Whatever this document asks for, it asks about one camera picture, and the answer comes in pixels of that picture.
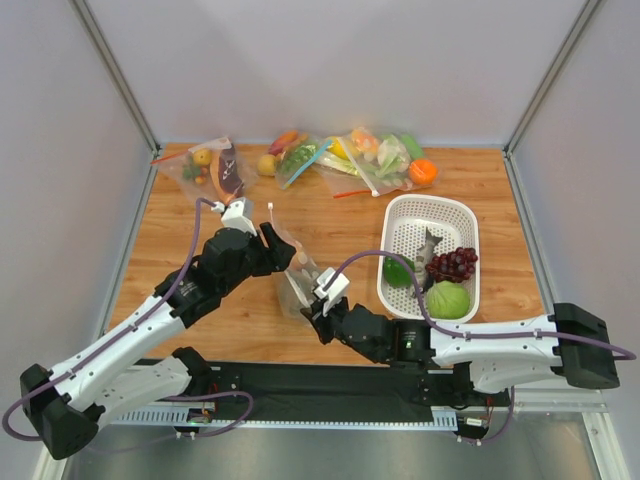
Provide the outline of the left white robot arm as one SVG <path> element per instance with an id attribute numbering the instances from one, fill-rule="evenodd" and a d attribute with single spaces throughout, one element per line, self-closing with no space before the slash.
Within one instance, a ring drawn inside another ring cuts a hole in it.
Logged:
<path id="1" fill-rule="evenodd" d="M 188 390 L 206 372 L 183 348 L 150 372 L 124 371 L 149 350 L 216 310 L 244 280 L 284 271 L 296 249 L 265 222 L 257 233 L 224 227 L 200 254 L 155 287 L 143 304 L 95 343 L 56 366 L 28 367 L 19 377 L 23 412 L 49 454 L 66 459 L 86 447 L 112 419 Z"/>

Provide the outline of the green bell pepper toy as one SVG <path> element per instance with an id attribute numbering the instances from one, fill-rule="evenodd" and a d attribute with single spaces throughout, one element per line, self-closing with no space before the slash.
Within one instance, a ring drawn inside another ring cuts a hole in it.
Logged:
<path id="1" fill-rule="evenodd" d="M 392 288 L 407 288 L 412 284 L 411 275 L 394 258 L 384 258 L 382 274 L 385 282 Z"/>

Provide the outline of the polka dot zip bag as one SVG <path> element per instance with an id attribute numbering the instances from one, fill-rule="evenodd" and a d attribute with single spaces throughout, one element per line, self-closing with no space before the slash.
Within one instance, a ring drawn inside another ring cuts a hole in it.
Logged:
<path id="1" fill-rule="evenodd" d="M 267 204 L 270 222 L 277 235 L 294 247 L 294 255 L 282 274 L 277 274 L 275 285 L 279 305 L 283 315 L 299 322 L 306 322 L 302 315 L 314 301 L 312 289 L 321 270 L 303 244 L 296 239 L 276 215 L 273 202 Z"/>

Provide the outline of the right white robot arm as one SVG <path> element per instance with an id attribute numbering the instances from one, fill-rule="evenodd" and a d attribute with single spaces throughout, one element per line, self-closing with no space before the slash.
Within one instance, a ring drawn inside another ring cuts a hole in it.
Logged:
<path id="1" fill-rule="evenodd" d="M 499 393 L 556 376 L 572 387 L 606 390 L 620 380 L 606 323 L 572 303 L 526 320 L 489 324 L 439 324 L 389 319 L 341 300 L 302 309 L 323 344 L 338 340 L 373 363 L 436 370 L 461 367 L 467 388 Z"/>

